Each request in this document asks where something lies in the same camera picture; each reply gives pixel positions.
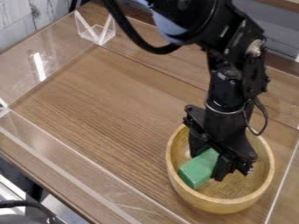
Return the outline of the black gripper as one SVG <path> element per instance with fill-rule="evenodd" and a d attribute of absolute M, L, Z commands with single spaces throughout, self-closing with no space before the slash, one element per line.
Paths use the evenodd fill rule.
<path fill-rule="evenodd" d="M 254 104 L 233 112 L 188 104 L 184 111 L 183 124 L 190 129 L 191 156 L 195 158 L 209 148 L 219 153 L 211 177 L 221 182 L 234 171 L 247 176 L 258 161 L 258 153 L 247 137 L 247 121 Z"/>

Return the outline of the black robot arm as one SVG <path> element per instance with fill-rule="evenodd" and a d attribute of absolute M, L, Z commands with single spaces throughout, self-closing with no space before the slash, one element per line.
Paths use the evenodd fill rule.
<path fill-rule="evenodd" d="M 258 153 L 247 133 L 258 96 L 267 91 L 265 30 L 233 0 L 138 0 L 154 13 L 164 38 L 178 46 L 196 44 L 207 53 L 210 88 L 206 107 L 186 107 L 191 156 L 209 149 L 219 155 L 211 177 L 222 181 L 233 172 L 247 175 Z"/>

